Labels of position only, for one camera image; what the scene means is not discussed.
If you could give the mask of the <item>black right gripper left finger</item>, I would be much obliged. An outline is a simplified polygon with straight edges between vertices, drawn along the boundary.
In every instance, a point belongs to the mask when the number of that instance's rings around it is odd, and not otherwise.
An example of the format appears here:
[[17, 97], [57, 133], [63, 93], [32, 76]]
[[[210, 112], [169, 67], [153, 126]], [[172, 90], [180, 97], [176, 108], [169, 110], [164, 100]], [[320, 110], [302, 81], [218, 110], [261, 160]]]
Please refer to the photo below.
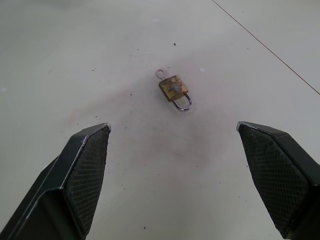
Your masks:
[[102, 190], [109, 123], [72, 135], [0, 232], [0, 240], [86, 240]]

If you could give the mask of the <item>small silver key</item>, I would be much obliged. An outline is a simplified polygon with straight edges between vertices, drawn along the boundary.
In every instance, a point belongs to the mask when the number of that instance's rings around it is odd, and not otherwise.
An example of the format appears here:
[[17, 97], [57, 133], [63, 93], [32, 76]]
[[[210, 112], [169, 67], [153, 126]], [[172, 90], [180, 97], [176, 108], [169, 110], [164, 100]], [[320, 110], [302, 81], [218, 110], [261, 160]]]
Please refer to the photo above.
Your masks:
[[169, 77], [168, 72], [163, 68], [157, 69], [155, 74], [161, 80], [165, 80]]

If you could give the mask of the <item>worn brass padlock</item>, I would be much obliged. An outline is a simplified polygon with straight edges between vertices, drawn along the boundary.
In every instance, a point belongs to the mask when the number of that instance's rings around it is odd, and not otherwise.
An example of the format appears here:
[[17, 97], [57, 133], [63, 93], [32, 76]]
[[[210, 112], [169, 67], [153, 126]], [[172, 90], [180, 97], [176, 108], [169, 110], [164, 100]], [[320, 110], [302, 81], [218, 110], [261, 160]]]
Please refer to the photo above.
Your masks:
[[[193, 101], [189, 95], [189, 90], [178, 75], [163, 79], [158, 84], [160, 90], [169, 102], [180, 112], [188, 112], [192, 109]], [[185, 97], [188, 100], [188, 106], [182, 107], [177, 103], [177, 100]]]

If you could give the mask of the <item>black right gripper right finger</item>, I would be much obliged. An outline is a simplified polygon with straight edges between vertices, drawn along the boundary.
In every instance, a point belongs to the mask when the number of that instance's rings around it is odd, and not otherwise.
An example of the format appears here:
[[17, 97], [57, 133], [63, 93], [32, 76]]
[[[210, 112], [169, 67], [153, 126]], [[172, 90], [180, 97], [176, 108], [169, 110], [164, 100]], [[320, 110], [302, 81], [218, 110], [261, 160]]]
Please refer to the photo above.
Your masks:
[[320, 240], [320, 164], [287, 133], [237, 124], [255, 188], [285, 240]]

